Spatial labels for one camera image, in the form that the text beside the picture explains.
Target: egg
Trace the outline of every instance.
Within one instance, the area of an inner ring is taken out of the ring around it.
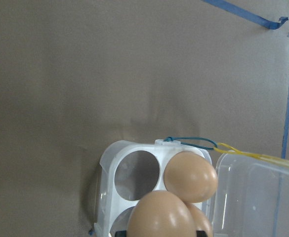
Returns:
[[[166,189],[185,202],[207,200],[218,187],[213,166],[193,152],[174,155],[166,165],[163,177]]]
[[[196,231],[205,231],[208,237],[213,237],[213,230],[210,221],[206,215],[191,203],[186,203],[194,222]]]
[[[196,237],[196,228],[184,202],[168,191],[146,194],[133,209],[127,237]]]

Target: yellow string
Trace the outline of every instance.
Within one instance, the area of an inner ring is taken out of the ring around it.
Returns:
[[[234,147],[231,147],[228,144],[225,143],[218,143],[219,146],[223,146],[226,147],[228,149],[231,149],[231,151],[226,151],[226,150],[222,150],[219,149],[217,147],[214,147],[213,149],[219,153],[223,153],[223,154],[234,154],[234,155],[243,155],[243,156],[247,156],[247,157],[252,157],[258,160],[263,160],[272,164],[276,164],[279,166],[283,166],[283,167],[287,167],[289,168],[289,160],[286,159],[281,159],[278,157],[273,157],[273,156],[268,156],[268,155],[261,155],[261,154],[256,154],[256,153],[248,153],[248,152],[242,152],[237,150]]]

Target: egg carton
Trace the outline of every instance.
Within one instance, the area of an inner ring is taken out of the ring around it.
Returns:
[[[189,151],[211,163],[208,151],[182,145],[179,141],[139,144],[117,141],[111,144],[100,159],[102,167],[98,194],[97,237],[113,237],[116,231],[126,230],[132,209],[147,193],[166,190],[163,173],[170,159],[179,152]],[[206,216],[210,199],[194,203]]]

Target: empty egg slot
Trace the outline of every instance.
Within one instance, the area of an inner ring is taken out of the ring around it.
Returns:
[[[153,154],[147,151],[132,152],[117,167],[117,193],[126,200],[139,200],[154,189],[159,175],[160,166]]]
[[[113,225],[110,229],[110,235],[113,237],[116,235],[116,232],[124,231],[127,229],[128,221],[130,218],[130,215],[132,213],[133,207],[130,207],[126,210],[124,210],[114,221]]]

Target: clear plastic container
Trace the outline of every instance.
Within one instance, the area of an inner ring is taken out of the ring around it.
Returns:
[[[191,151],[211,163],[206,150],[178,141],[113,143],[104,152],[97,237],[126,230],[132,208],[146,193],[165,190],[163,172],[178,152]],[[215,237],[289,237],[289,168],[242,155],[222,155],[218,189],[195,203],[212,222]]]
[[[101,157],[101,184],[98,200],[97,237],[113,237],[126,230],[132,208],[147,193],[165,190],[163,173],[168,161],[177,153],[191,151],[211,163],[206,150],[182,145],[178,141],[138,144],[118,141],[111,144]],[[210,200],[195,203],[210,214]]]
[[[215,237],[289,237],[289,168],[226,154],[216,170]]]

